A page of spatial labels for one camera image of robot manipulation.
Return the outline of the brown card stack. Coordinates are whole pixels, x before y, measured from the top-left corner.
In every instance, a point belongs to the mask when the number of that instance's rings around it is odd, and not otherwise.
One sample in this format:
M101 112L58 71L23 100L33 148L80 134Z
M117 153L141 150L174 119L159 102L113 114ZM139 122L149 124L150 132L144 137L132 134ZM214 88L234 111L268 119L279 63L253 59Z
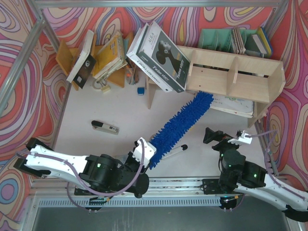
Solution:
M235 53L244 55L245 53L244 41L243 41L243 38L240 34L240 30L238 27L234 27L232 29L232 38L233 38L233 43L236 48Z

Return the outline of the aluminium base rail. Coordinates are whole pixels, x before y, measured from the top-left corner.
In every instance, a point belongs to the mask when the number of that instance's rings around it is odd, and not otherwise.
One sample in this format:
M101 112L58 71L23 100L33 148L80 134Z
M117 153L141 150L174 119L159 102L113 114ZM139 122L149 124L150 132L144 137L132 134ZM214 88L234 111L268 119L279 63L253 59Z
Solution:
M214 186L215 178L150 178L149 189L138 199L132 193L122 192L110 201L97 195L74 194L73 184L67 186L63 180L37 180L30 191L34 206L39 207L75 207L89 208L92 211L107 207L164 207L164 206L220 206L237 207L245 197L254 196L280 210L286 209L286 203L260 189L238 187L239 192L223 194L207 186Z

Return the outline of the grey book in organiser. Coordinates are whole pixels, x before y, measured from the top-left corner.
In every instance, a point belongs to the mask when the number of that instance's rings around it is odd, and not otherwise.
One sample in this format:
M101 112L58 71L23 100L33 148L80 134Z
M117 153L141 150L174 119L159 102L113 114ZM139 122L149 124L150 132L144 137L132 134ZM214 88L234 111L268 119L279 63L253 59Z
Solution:
M267 50L261 41L261 38L257 34L250 34L246 38L245 42L245 54L254 57L261 57L267 54Z

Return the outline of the wooden bookshelf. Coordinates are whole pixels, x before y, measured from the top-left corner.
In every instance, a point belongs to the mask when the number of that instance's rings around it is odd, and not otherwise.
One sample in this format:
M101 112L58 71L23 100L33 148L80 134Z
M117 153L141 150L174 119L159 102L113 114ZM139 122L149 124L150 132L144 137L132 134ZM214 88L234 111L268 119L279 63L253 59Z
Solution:
M191 61L187 90L254 101L249 128L263 117L285 86L281 61L184 46L179 49Z

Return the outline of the spiral notebook under shelf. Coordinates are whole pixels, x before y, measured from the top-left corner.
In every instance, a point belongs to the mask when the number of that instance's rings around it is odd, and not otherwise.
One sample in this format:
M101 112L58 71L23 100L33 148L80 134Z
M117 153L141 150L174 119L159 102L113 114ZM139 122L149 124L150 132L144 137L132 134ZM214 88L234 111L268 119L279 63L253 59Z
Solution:
M213 102L211 103L210 108L233 115L252 118L254 113L254 102L250 100L214 94Z

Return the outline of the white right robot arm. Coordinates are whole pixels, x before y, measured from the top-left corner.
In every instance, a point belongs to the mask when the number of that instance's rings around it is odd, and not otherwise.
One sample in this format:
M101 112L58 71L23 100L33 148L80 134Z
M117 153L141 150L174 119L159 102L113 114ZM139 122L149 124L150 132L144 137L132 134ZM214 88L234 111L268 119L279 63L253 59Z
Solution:
M267 202L281 210L289 219L298 222L308 220L308 193L295 189L282 182L263 168L238 152L243 144L251 144L254 135L238 131L232 137L223 131L205 129L204 144L216 141L212 146L219 152L218 167L220 176L217 179L203 179L200 189L204 194L242 193Z

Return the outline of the blue microfibre duster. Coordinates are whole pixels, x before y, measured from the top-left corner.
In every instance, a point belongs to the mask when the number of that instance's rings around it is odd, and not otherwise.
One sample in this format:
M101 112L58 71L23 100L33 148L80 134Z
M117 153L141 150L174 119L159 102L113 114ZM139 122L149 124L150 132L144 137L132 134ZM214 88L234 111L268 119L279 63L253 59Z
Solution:
M155 168L162 157L173 149L208 111L213 100L213 94L198 92L150 139L150 143L156 148L156 154L150 160L149 169Z

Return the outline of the black white Twins story book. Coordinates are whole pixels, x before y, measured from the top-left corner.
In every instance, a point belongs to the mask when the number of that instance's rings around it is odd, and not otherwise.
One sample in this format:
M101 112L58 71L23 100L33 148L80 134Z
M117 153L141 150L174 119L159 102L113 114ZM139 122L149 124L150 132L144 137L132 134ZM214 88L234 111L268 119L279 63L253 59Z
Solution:
M172 90L186 90L190 61L155 21L147 26L137 56Z

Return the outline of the white Chokladfabriken book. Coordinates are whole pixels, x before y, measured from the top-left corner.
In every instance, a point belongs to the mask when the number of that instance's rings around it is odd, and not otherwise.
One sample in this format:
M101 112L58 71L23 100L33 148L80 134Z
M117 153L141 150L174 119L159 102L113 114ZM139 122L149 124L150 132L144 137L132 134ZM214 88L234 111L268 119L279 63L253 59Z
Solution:
M128 49L127 57L134 62L135 65L138 66L156 85L158 85L160 89L164 92L171 92L173 89L161 77L159 77L158 74L156 74L154 70L145 63L145 61L142 61L141 58L137 56L148 27L149 24L146 23L143 28L138 29L137 34Z

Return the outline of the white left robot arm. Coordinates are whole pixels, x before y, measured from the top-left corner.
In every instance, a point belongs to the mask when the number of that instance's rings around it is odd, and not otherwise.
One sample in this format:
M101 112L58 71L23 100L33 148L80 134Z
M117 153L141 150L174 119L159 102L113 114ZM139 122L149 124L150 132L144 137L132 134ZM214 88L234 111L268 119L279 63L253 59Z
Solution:
M76 185L89 194L111 197L129 192L141 198L148 190L146 174L156 148L144 138L135 142L124 163L107 154L58 153L36 138L26 145L26 155L17 152L14 168L38 178L54 177Z

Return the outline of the green desk organiser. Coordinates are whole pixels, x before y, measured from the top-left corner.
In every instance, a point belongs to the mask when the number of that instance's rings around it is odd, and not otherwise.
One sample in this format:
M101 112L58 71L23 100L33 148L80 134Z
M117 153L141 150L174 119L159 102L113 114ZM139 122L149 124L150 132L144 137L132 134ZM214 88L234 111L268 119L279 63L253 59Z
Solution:
M257 33L257 30L243 28L240 28L239 31L244 45L246 44L246 40L250 34ZM234 46L235 44L233 39L234 36L232 29L202 29L197 47L200 49L236 53L234 50L236 47ZM253 51L245 51L245 53L243 51L239 51L238 54L263 58L262 54L258 55L257 52Z

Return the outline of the blue yellow book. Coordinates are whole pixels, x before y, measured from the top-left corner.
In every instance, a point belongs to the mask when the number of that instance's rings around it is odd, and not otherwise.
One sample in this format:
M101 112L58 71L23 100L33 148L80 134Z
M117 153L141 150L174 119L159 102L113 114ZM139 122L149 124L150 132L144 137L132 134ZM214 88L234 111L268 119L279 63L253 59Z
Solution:
M261 41L263 42L263 45L265 46L265 49L267 51L266 57L270 58L273 54L273 48L272 48L272 45L270 43L270 40L268 39L268 36L267 36L264 28L259 27L257 29L257 34L259 35L259 37L260 37Z

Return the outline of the blue stamp block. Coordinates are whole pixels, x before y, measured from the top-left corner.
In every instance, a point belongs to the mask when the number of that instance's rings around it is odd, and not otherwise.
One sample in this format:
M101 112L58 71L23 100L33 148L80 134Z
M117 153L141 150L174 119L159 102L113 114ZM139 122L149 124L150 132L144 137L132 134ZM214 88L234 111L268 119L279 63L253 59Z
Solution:
M138 95L144 95L145 93L145 88L144 87L138 87L137 88L137 94Z

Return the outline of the white book with black cover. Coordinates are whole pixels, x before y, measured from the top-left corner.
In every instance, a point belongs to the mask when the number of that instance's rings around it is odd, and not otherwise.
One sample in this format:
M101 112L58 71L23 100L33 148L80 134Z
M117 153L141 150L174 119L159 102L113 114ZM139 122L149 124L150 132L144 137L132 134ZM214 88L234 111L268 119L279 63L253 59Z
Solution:
M96 64L96 60L93 54L91 54L95 47L93 41L94 32L88 30L73 56L72 68L66 79L70 83L76 83L81 89L84 87Z

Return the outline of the pencils bundle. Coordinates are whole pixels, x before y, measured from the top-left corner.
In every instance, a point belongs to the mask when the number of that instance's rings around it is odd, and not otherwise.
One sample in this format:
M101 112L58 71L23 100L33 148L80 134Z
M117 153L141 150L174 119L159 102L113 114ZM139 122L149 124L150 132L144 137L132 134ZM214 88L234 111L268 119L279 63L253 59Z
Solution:
M139 82L139 69L138 67L125 66L125 78L128 84L135 85Z

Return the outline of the yellow worn books stack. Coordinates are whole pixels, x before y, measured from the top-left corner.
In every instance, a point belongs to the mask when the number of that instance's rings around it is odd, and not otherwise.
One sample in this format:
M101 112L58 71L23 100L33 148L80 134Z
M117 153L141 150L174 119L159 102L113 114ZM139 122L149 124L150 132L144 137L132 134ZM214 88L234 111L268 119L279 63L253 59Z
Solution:
M97 82L107 79L113 72L127 65L124 42L120 31L117 31L97 52L95 60L93 77Z

